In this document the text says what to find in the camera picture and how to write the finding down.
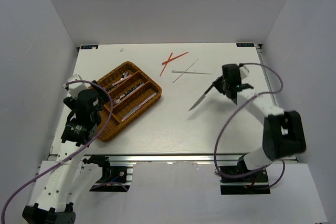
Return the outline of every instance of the white wall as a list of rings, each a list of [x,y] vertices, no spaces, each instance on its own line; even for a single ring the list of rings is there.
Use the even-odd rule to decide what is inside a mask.
[[[51,0],[80,44],[264,42],[286,0]]]
[[[280,105],[301,113],[307,162],[328,220],[336,223],[336,0],[287,0],[265,44],[284,79]]]
[[[0,207],[48,156],[76,48],[50,0],[0,0]],[[9,206],[21,223],[31,187]]]

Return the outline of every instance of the wicker basket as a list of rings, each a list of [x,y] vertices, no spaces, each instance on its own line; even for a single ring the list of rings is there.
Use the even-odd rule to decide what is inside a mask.
[[[135,90],[131,95],[127,96],[124,100],[121,100],[117,105],[113,107],[112,117],[107,127],[102,134],[98,137],[103,142],[108,142],[117,136],[122,130],[130,125],[134,120],[141,116],[146,110],[153,106],[161,97],[162,89],[151,78],[147,76],[140,68],[133,63],[127,61],[119,65],[107,75],[98,80],[98,84],[108,90],[113,83],[120,80],[123,73],[128,72],[131,74],[129,78],[124,80],[119,86],[111,90],[109,93],[114,100],[118,99],[120,95],[124,94],[131,88],[135,87],[139,83],[144,83]],[[137,111],[131,114],[127,119],[122,121],[123,117],[129,113],[133,108],[146,100],[150,95],[156,95],[141,106]],[[98,131],[106,123],[106,120],[110,114],[111,104],[110,102],[105,104],[103,110],[100,111],[101,123],[98,126]]]

